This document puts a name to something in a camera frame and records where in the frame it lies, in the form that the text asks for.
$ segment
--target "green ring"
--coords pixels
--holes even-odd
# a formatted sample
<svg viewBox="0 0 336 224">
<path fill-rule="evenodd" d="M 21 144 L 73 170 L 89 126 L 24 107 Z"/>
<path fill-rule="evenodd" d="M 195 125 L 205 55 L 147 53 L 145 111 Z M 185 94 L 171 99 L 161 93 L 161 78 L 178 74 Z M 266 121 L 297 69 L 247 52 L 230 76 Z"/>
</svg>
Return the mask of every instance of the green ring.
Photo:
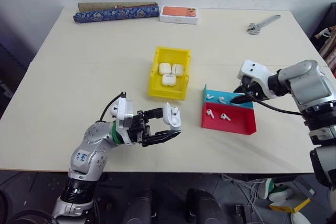
<svg viewBox="0 0 336 224">
<path fill-rule="evenodd" d="M 118 139 L 118 136 L 117 136 L 116 127 L 117 127 L 117 124 L 114 122 L 114 123 L 113 123 L 113 126 L 112 126 L 112 136 L 113 136 L 113 140 L 114 140 L 117 144 L 121 144 L 120 141 L 119 141 L 119 139 Z"/>
</svg>

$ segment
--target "sticker on robot arm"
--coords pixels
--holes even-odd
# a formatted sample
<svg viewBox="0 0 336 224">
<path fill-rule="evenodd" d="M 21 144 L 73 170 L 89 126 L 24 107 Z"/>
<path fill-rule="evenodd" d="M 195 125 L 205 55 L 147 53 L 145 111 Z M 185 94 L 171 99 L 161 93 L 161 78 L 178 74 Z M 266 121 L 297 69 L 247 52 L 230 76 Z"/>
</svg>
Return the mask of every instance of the sticker on robot arm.
<svg viewBox="0 0 336 224">
<path fill-rule="evenodd" d="M 76 166 L 82 166 L 86 163 L 87 158 L 89 157 L 90 152 L 85 150 L 78 150 L 76 155 L 73 157 L 73 164 Z"/>
</svg>

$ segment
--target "red tray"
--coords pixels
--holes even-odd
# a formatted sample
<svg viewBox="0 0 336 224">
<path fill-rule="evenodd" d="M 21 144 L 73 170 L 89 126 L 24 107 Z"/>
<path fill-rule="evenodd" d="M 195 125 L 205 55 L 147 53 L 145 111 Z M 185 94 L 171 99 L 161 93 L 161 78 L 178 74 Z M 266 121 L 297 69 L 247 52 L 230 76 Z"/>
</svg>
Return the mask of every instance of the red tray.
<svg viewBox="0 0 336 224">
<path fill-rule="evenodd" d="M 206 114 L 208 109 L 212 110 L 214 119 Z M 220 115 L 223 113 L 231 121 L 221 119 Z M 257 131 L 253 109 L 210 102 L 204 103 L 202 107 L 202 127 L 245 135 L 251 135 Z"/>
</svg>

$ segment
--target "wrench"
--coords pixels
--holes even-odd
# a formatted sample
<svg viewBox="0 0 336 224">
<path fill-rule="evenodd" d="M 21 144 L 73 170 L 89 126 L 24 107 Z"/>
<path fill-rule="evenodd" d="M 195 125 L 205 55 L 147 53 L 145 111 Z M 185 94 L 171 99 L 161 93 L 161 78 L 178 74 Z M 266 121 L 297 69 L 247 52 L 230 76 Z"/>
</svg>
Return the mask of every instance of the wrench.
<svg viewBox="0 0 336 224">
<path fill-rule="evenodd" d="M 267 20 L 259 23 L 259 24 L 256 24 L 256 23 L 251 23 L 249 26 L 248 26 L 248 29 L 246 30 L 249 34 L 253 34 L 253 35 L 257 35 L 260 33 L 260 29 L 274 21 L 276 21 L 277 19 L 279 19 L 281 17 L 281 15 L 279 14 L 276 14 L 276 15 L 273 15 L 272 17 L 268 18 Z"/>
</svg>

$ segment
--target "rolled mat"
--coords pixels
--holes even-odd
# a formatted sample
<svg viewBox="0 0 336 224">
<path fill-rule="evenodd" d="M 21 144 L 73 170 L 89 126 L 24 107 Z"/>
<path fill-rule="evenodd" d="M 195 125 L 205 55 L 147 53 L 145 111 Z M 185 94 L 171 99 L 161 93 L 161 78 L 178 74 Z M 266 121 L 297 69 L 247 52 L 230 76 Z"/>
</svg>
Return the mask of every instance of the rolled mat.
<svg viewBox="0 0 336 224">
<path fill-rule="evenodd" d="M 92 10 L 111 10 L 116 8 L 137 7 L 142 5 L 157 5 L 156 2 L 84 2 L 78 3 L 80 12 L 90 12 Z"/>
<path fill-rule="evenodd" d="M 127 18 L 149 18 L 158 17 L 159 13 L 159 6 L 157 5 L 94 10 L 85 13 L 76 13 L 74 15 L 74 21 L 78 23 L 88 23 Z"/>
</svg>

